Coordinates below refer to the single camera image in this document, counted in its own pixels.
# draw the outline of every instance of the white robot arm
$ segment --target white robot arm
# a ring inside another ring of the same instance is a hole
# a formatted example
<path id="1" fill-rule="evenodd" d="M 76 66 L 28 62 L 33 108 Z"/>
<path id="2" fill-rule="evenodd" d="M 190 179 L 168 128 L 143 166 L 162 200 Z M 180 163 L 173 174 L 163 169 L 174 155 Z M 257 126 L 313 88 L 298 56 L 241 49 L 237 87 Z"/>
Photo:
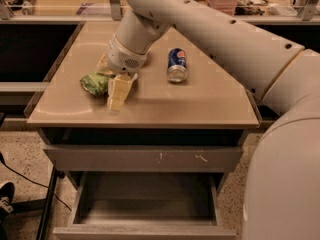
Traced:
<path id="1" fill-rule="evenodd" d="M 281 115 L 249 167 L 244 240 L 320 236 L 320 56 L 192 0 L 127 0 L 108 48 L 115 72 L 136 72 L 174 27 Z"/>

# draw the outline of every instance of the speckled floor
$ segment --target speckled floor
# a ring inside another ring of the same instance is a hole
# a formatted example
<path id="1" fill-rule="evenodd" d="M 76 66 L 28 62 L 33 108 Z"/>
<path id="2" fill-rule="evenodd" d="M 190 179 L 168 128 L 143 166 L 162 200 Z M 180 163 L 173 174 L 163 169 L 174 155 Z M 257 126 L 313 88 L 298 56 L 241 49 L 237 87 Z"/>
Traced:
<path id="1" fill-rule="evenodd" d="M 236 229 L 236 240 L 241 240 L 242 202 L 248 164 L 261 134 L 249 134 L 244 143 L 244 153 L 236 170 L 229 174 L 218 197 L 224 226 Z M 9 167 L 43 185 L 49 184 L 52 165 L 42 151 L 42 140 L 37 132 L 21 122 L 5 122 L 0 128 L 0 150 Z M 34 185 L 0 165 L 0 182 L 12 181 L 16 192 L 14 202 L 41 199 L 47 190 Z M 56 194 L 69 206 L 76 194 L 67 178 L 58 179 Z M 47 228 L 47 239 L 55 226 L 67 225 L 69 210 L 54 198 Z M 41 211 L 10 215 L 4 222 L 9 240 L 36 239 Z"/>

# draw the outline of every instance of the wire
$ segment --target wire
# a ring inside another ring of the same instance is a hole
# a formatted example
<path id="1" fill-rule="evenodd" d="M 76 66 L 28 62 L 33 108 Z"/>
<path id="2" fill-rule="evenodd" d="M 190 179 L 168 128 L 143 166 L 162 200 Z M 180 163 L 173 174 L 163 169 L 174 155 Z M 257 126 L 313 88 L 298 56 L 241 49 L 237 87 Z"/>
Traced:
<path id="1" fill-rule="evenodd" d="M 71 209 L 65 202 L 63 202 L 51 189 L 49 189 L 48 186 L 43 185 L 43 184 L 38 183 L 38 182 L 35 182 L 35 181 L 27 178 L 26 176 L 24 176 L 24 175 L 22 175 L 21 173 L 13 170 L 12 168 L 10 168 L 8 165 L 6 165 L 6 164 L 3 163 L 3 162 L 2 162 L 2 164 L 3 164 L 8 170 L 10 170 L 10 171 L 12 171 L 13 173 L 19 175 L 20 177 L 24 178 L 25 180 L 30 181 L 31 183 L 33 183 L 33 184 L 35 184 L 35 185 L 38 185 L 38 186 L 41 186 L 41 187 L 43 187 L 43 188 L 47 188 L 47 189 L 55 196 L 55 198 L 57 198 L 57 200 L 58 200 L 59 202 L 61 202 L 62 204 L 64 204 L 65 207 L 68 208 L 68 210 L 72 211 L 72 209 Z"/>

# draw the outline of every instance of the soda can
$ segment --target soda can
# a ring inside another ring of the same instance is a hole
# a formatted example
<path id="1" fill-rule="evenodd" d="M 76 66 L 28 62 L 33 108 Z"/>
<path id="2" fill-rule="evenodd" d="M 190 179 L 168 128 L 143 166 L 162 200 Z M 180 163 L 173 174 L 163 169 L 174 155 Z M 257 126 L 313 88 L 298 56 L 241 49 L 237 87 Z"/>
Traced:
<path id="1" fill-rule="evenodd" d="M 173 83 L 180 83 L 187 78 L 186 53 L 180 48 L 172 49 L 168 55 L 167 79 Z"/>

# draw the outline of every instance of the table top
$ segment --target table top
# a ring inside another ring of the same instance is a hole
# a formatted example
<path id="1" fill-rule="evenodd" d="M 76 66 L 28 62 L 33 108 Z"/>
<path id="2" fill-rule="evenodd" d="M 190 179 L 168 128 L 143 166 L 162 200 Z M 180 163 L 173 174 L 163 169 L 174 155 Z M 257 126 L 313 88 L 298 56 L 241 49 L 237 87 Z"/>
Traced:
<path id="1" fill-rule="evenodd" d="M 94 97 L 80 79 L 93 72 L 118 22 L 86 22 L 28 119 L 35 127 L 254 128 L 259 122 L 245 89 L 174 29 L 151 47 L 120 112 Z M 167 81 L 168 53 L 187 54 L 188 78 Z"/>

